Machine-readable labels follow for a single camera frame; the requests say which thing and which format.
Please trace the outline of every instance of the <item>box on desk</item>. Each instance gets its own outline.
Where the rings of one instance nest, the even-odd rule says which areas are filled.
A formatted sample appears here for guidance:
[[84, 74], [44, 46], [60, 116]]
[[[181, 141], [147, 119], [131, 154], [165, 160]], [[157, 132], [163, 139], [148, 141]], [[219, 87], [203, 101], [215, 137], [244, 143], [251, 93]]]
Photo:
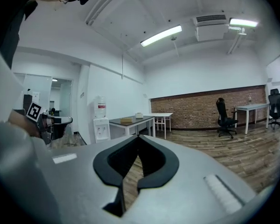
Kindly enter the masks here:
[[120, 123], [132, 123], [133, 122], [133, 118], [122, 118], [120, 119]]

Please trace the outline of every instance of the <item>doorway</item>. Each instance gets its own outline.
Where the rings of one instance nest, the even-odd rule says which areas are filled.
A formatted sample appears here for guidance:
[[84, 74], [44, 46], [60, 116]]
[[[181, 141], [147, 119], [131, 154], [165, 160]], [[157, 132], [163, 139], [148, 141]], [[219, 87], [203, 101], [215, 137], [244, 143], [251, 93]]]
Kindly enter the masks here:
[[[71, 88], [71, 80], [53, 77], [50, 93], [50, 110], [55, 109], [55, 116], [71, 117]], [[65, 132], [73, 134], [71, 124], [66, 126]]]

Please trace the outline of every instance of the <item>water bottle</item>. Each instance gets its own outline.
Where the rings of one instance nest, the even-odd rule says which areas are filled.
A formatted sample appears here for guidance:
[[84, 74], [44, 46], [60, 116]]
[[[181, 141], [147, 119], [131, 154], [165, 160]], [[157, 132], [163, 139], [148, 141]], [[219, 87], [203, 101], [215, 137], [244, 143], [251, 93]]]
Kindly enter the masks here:
[[106, 101], [104, 96], [97, 96], [94, 102], [94, 115], [96, 118], [106, 116]]

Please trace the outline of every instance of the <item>dark desk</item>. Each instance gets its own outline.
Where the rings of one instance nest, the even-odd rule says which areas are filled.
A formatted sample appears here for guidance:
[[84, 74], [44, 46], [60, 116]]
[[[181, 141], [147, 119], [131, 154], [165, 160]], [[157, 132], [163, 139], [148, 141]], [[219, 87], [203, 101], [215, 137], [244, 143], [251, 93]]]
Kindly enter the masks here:
[[126, 131], [126, 135], [130, 135], [130, 128], [135, 127], [136, 134], [139, 134], [138, 125], [147, 123], [148, 132], [150, 135], [150, 121], [153, 120], [153, 136], [155, 137], [155, 125], [154, 125], [154, 116], [143, 116], [142, 119], [136, 119], [136, 116], [129, 116], [128, 118], [132, 118], [132, 123], [120, 123], [120, 119], [111, 119], [109, 120], [110, 125], [124, 128]]

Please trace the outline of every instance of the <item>glass door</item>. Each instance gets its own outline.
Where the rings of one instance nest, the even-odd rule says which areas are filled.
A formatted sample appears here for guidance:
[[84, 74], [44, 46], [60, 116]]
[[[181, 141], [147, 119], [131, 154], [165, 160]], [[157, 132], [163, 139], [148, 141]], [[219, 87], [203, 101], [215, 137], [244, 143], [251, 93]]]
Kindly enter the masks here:
[[[63, 117], [70, 116], [70, 95], [71, 95], [71, 81], [66, 81], [60, 85], [60, 100], [59, 100], [59, 114]], [[73, 134], [71, 124], [66, 126], [65, 132]]]

